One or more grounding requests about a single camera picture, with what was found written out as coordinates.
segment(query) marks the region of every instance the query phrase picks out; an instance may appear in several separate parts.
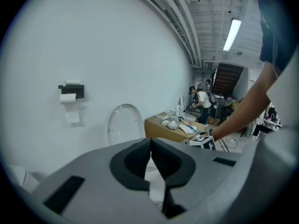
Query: staircase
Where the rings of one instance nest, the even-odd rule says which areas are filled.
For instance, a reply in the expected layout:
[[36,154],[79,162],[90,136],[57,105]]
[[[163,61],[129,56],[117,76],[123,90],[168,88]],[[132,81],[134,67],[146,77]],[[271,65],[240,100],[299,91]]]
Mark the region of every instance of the staircase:
[[231,96],[243,67],[220,63],[214,80],[212,93],[219,96]]

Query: backpack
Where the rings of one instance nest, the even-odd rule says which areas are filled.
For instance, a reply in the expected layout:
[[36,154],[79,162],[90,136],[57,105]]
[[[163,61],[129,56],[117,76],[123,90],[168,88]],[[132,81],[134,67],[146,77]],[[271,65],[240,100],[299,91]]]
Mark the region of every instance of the backpack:
[[209,97],[209,101],[212,104],[212,106],[217,103],[217,100],[215,96],[211,93],[211,91],[206,91],[206,94]]

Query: white shirt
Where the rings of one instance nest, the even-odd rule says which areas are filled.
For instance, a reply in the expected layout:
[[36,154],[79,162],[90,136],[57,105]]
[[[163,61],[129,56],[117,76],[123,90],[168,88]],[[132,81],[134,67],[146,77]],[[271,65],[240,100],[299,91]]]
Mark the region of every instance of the white shirt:
[[198,100],[200,101],[200,102],[204,102],[203,104],[202,104],[202,106],[204,107],[204,108],[209,108],[212,104],[210,103],[210,101],[209,101],[209,96],[206,94],[206,92],[204,92],[204,91],[199,91],[198,93],[197,93],[197,95],[198,95]]

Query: fluorescent light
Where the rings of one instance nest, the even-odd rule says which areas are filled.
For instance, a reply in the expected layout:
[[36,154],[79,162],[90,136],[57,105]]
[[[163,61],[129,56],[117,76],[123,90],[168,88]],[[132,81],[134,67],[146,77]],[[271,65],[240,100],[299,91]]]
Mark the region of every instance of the fluorescent light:
[[232,44],[235,40],[235,37],[237,36],[240,25],[241,25],[240,20],[233,20],[232,21],[232,25],[230,26],[228,38],[226,39],[226,43],[225,43],[224,48],[223,48],[224,51],[229,51],[230,47],[232,46]]

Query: gray plastic surface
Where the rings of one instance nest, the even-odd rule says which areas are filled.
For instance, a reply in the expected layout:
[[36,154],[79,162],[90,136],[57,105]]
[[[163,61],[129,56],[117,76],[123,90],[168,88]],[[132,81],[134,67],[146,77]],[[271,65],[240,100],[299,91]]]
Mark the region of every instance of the gray plastic surface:
[[[167,219],[148,192],[125,188],[112,176],[109,163],[119,151],[143,139],[86,153],[47,178],[33,195],[44,202],[72,175],[85,182],[62,217],[76,223],[245,223],[269,206],[285,188],[299,164],[298,129],[282,129],[243,153],[232,154],[160,139],[190,155],[196,170],[183,187],[172,188],[175,204],[186,211]],[[236,161],[228,166],[213,159]]]
[[143,139],[90,151],[76,158],[49,178],[33,195],[44,202],[70,176],[85,178],[61,216],[76,223],[156,223],[166,217],[147,191],[125,188],[111,174],[109,163],[119,151]]

